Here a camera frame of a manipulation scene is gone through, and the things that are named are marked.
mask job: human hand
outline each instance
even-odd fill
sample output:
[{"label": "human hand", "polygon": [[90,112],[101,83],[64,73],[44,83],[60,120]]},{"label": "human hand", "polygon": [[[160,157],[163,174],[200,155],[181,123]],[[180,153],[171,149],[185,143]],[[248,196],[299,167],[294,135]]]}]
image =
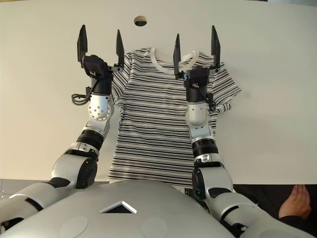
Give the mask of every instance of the human hand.
[{"label": "human hand", "polygon": [[305,220],[312,211],[310,203],[311,199],[305,185],[295,185],[279,209],[278,217],[297,216]]}]

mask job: black cable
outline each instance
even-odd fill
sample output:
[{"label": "black cable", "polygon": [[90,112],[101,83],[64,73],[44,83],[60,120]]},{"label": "black cable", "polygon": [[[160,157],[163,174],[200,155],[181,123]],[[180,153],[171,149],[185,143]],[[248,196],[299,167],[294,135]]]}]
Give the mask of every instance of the black cable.
[{"label": "black cable", "polygon": [[197,91],[199,92],[200,96],[206,101],[206,103],[208,103],[209,109],[210,111],[214,112],[215,111],[215,103],[211,102],[202,92],[202,90],[200,88],[196,88]]},{"label": "black cable", "polygon": [[74,93],[73,95],[71,95],[71,101],[73,102],[73,104],[75,104],[77,106],[82,106],[82,105],[85,105],[86,103],[88,103],[90,100],[91,93],[95,89],[97,83],[98,83],[98,80],[96,80],[96,82],[94,83],[94,85],[92,86],[92,88],[90,89],[90,91],[88,92],[87,95],[78,94],[78,93]]}]

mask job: black and white striped shirt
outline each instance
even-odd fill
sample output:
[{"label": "black and white striped shirt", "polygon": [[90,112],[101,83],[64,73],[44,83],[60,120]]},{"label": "black and white striped shirt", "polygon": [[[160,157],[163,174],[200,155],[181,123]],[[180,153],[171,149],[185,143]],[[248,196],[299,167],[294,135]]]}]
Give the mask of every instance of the black and white striped shirt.
[{"label": "black and white striped shirt", "polygon": [[[120,122],[109,180],[154,179],[181,187],[192,187],[193,152],[183,79],[176,80],[172,63],[155,58],[154,48],[129,52],[124,72],[115,73],[114,103],[120,107]],[[210,66],[213,59],[192,52],[180,63],[180,71]],[[216,127],[217,115],[230,109],[229,101],[240,92],[221,63],[217,76],[210,76],[216,112],[209,123]]]}]

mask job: metal mesh vent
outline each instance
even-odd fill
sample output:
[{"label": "metal mesh vent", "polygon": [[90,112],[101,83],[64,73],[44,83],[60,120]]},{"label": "metal mesh vent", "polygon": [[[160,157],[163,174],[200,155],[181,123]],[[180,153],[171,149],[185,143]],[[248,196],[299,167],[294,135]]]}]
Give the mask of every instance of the metal mesh vent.
[{"label": "metal mesh vent", "polygon": [[115,208],[110,209],[104,213],[132,213],[128,209],[126,209],[123,205],[117,206]]}]

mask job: shirt sleeve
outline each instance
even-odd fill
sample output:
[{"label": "shirt sleeve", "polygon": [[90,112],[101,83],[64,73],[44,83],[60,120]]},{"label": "shirt sleeve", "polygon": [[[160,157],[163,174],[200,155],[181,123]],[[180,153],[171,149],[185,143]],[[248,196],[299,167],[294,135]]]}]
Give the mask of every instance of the shirt sleeve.
[{"label": "shirt sleeve", "polygon": [[128,84],[131,70],[131,58],[128,54],[124,55],[124,66],[123,72],[114,72],[113,73],[113,82],[112,82],[112,98],[115,105],[119,105],[121,97],[125,91],[125,88]]},{"label": "shirt sleeve", "polygon": [[216,76],[210,76],[213,100],[216,103],[216,112],[222,113],[231,109],[230,100],[234,98],[241,89],[233,81],[224,63],[220,64],[220,72]]}]

